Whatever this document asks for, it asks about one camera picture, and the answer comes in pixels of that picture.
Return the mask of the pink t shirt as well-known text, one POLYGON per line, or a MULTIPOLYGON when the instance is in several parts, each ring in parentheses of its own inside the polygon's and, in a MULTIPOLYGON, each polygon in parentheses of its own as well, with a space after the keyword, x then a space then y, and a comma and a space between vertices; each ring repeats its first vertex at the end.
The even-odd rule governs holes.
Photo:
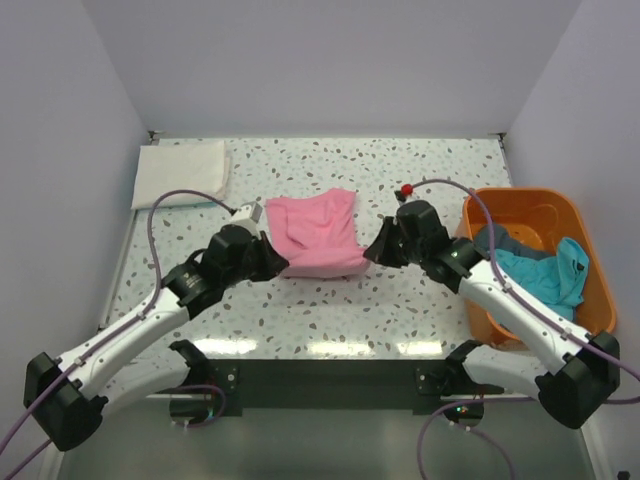
POLYGON ((274 249, 289 262, 286 278, 361 275, 370 262, 356 238, 356 193, 332 188, 309 198, 272 198, 266 214, 274 249))

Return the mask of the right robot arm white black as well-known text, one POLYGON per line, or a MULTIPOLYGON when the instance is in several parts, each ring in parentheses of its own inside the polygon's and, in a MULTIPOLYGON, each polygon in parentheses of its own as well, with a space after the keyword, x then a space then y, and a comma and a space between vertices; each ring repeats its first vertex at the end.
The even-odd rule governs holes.
POLYGON ((578 429, 619 387, 620 346, 612 335, 593 335, 557 315, 495 267, 486 250, 450 236, 430 203, 411 201, 385 217, 364 256, 389 268, 419 266, 430 280, 486 310, 528 348, 528 354, 518 354, 464 342, 445 360, 452 390, 490 385, 526 395, 561 425, 578 429))

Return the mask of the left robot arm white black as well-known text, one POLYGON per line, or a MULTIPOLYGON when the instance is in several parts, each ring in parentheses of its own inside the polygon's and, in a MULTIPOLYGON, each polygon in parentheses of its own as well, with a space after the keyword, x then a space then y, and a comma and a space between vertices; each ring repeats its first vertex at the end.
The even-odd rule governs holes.
POLYGON ((106 385, 127 363, 220 302, 228 288, 269 281, 288 265, 265 232, 224 226, 120 321, 58 358, 34 357, 26 367, 25 408, 59 450, 76 448, 101 425, 106 385))

